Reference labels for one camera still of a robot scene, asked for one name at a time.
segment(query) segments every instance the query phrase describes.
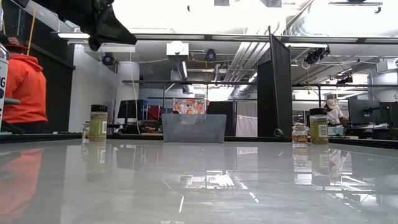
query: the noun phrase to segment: orange hoodie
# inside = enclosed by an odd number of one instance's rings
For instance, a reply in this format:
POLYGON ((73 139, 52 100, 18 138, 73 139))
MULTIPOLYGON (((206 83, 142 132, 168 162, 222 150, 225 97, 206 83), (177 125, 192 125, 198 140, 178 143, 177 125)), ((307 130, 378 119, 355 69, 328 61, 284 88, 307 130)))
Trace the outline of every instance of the orange hoodie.
POLYGON ((4 105, 3 119, 10 124, 47 122, 45 115, 46 79, 37 58, 10 55, 6 97, 20 100, 20 105, 4 105))

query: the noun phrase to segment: small jar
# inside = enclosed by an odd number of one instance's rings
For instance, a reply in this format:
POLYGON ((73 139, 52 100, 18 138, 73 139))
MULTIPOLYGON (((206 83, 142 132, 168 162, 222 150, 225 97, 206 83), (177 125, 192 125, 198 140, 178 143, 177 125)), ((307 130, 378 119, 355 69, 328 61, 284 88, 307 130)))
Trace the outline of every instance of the small jar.
POLYGON ((81 143, 89 143, 88 134, 90 133, 90 121, 86 121, 83 124, 83 130, 81 132, 81 143))
POLYGON ((311 143, 328 144, 328 118, 325 108, 310 109, 311 143))
POLYGON ((302 123, 295 123, 292 131, 293 143, 308 143, 308 133, 305 125, 302 123))
POLYGON ((106 141, 106 130, 108 125, 108 107, 105 105, 92 105, 90 113, 90 142, 106 141))

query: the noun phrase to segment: person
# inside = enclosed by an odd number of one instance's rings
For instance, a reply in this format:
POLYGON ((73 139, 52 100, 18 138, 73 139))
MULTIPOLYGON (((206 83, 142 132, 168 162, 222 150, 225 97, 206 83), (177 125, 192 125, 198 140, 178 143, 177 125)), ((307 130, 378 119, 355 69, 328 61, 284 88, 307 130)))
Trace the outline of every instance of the person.
POLYGON ((335 100, 328 100, 325 105, 326 110, 328 111, 328 121, 332 125, 345 125, 344 114, 341 112, 341 109, 338 105, 336 105, 335 100))
POLYGON ((9 51, 6 98, 19 100, 19 105, 4 105, 3 120, 25 134, 44 132, 46 116, 46 79, 37 58, 25 55, 28 48, 16 37, 0 34, 0 42, 9 51))

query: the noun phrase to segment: ceiling light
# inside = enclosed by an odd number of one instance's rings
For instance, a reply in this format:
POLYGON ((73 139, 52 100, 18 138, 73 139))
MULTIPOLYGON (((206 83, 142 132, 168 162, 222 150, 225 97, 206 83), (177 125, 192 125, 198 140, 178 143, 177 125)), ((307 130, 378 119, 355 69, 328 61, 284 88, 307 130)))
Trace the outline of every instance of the ceiling light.
POLYGON ((90 35, 80 32, 52 32, 63 39, 88 39, 90 35))
POLYGON ((286 47, 327 48, 327 44, 286 43, 286 47))

